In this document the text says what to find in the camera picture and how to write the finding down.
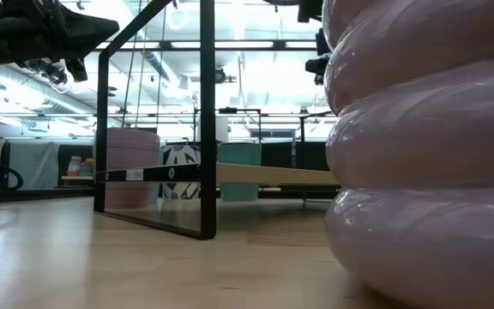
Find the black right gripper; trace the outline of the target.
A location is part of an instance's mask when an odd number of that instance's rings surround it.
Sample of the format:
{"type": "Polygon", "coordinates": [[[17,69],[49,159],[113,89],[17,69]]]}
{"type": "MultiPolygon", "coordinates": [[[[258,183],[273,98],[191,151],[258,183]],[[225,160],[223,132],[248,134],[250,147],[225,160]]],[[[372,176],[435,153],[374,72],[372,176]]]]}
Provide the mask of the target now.
{"type": "Polygon", "coordinates": [[[322,20],[323,0],[298,0],[298,22],[322,20]]]}

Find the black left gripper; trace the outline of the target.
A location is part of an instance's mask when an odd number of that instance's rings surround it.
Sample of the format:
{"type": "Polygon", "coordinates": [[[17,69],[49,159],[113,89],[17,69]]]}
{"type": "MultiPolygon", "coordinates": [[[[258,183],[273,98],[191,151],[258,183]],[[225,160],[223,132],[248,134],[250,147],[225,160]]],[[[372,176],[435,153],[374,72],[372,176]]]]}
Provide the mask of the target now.
{"type": "Polygon", "coordinates": [[[0,17],[0,47],[13,62],[47,58],[55,63],[64,57],[75,82],[88,79],[83,58],[119,31],[116,21],[77,13],[58,0],[0,0],[0,17]]]}

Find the pink ribbed mug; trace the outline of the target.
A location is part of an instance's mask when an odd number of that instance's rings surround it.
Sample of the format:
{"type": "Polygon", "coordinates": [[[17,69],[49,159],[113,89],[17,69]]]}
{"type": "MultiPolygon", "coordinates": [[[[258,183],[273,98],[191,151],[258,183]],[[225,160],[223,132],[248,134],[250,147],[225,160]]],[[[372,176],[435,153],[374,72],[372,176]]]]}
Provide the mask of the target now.
{"type": "MultiPolygon", "coordinates": [[[[106,132],[106,169],[155,167],[160,159],[160,137],[145,130],[109,128],[106,132]]],[[[152,200],[154,183],[107,183],[105,211],[143,209],[152,200]]]]}

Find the blue white patterned mug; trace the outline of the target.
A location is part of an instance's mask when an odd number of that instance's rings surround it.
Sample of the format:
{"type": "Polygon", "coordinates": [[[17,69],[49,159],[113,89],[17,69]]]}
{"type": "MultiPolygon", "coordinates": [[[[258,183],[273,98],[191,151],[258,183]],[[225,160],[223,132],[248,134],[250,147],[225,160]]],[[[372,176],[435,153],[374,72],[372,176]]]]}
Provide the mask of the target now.
{"type": "MultiPolygon", "coordinates": [[[[199,163],[201,148],[188,144],[167,144],[161,149],[160,163],[162,165],[185,165],[199,163]]],[[[201,186],[199,183],[163,183],[162,197],[170,201],[196,200],[199,198],[201,186]]]]}

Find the teal cup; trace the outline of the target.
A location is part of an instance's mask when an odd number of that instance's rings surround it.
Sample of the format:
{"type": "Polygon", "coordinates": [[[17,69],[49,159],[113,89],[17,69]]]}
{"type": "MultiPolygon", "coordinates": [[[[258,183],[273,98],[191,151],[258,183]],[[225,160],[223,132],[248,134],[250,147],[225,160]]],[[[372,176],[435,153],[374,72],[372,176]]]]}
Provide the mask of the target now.
{"type": "MultiPolygon", "coordinates": [[[[250,142],[227,142],[218,147],[218,162],[260,166],[262,146],[250,142]]],[[[258,185],[221,185],[223,202],[252,202],[258,198],[258,185]]]]}

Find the grey-green fabric panel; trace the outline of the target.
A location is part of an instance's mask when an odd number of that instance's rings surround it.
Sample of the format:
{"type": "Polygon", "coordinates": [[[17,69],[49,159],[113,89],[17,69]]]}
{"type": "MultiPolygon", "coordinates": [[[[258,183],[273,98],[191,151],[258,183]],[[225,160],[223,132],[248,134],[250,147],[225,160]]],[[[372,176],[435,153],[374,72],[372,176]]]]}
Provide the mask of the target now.
{"type": "Polygon", "coordinates": [[[54,189],[57,186],[58,148],[54,142],[10,144],[9,166],[23,178],[21,191],[54,189]]]}

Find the black partition panel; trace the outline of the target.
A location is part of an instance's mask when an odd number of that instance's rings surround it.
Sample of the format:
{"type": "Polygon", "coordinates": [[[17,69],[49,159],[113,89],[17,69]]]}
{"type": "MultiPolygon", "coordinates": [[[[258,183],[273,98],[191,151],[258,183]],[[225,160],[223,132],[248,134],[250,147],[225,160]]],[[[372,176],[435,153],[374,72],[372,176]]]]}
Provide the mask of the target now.
{"type": "Polygon", "coordinates": [[[329,171],[324,142],[273,142],[262,145],[262,165],[329,171]]]}

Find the pink bubble-shaped mug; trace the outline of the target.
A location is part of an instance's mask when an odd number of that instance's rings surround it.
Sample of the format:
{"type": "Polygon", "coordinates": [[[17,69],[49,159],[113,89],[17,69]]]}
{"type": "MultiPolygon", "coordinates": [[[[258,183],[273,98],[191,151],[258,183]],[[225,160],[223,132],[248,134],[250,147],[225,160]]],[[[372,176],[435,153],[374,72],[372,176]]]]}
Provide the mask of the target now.
{"type": "Polygon", "coordinates": [[[338,262],[416,308],[494,309],[494,0],[323,0],[338,262]]]}

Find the black overhead frame beam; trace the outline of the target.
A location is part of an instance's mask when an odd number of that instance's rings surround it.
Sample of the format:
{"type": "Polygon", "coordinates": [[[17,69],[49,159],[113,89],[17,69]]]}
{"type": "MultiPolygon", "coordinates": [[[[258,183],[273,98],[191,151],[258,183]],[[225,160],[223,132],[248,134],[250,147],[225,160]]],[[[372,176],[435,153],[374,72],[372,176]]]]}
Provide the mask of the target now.
{"type": "MultiPolygon", "coordinates": [[[[127,41],[116,49],[116,52],[193,52],[199,51],[199,41],[164,40],[164,41],[127,41]]],[[[317,43],[314,40],[217,40],[214,42],[216,51],[254,51],[254,52],[289,52],[289,51],[316,51],[317,43]]]]}

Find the black metal stand frame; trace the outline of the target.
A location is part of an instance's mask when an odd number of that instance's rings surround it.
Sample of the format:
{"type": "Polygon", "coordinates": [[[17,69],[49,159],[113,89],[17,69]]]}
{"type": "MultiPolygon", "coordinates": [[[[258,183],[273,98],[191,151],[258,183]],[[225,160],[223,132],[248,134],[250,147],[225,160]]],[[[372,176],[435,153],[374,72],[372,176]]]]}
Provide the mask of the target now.
{"type": "MultiPolygon", "coordinates": [[[[197,107],[194,108],[193,111],[193,139],[196,142],[199,134],[197,133],[197,130],[200,129],[200,123],[197,121],[197,114],[200,113],[201,110],[197,107]]],[[[245,116],[251,115],[253,112],[257,114],[258,119],[257,119],[257,125],[258,125],[258,135],[257,135],[257,141],[258,143],[262,142],[262,111],[260,109],[256,108],[237,108],[237,107],[223,107],[223,108],[218,108],[215,110],[216,113],[218,114],[223,114],[223,115],[235,115],[239,113],[243,113],[245,116]]]]}

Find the black metal rack frame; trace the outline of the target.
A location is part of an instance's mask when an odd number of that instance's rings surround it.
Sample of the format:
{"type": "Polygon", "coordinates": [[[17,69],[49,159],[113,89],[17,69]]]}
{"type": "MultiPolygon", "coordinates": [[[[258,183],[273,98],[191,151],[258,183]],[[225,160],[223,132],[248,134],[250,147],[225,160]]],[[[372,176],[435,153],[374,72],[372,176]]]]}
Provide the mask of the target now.
{"type": "Polygon", "coordinates": [[[93,211],[97,214],[135,224],[175,233],[192,239],[212,239],[217,232],[217,185],[299,185],[337,186],[333,174],[325,171],[280,167],[257,167],[225,164],[217,161],[215,115],[215,38],[214,0],[201,0],[200,56],[201,56],[201,146],[202,161],[195,164],[135,167],[109,170],[106,168],[108,75],[109,60],[130,37],[145,27],[171,0],[152,0],[112,40],[99,55],[97,130],[95,138],[95,191],[93,211]],[[105,185],[108,183],[195,183],[201,184],[199,228],[188,229],[170,223],[149,221],[105,210],[105,185]]]}

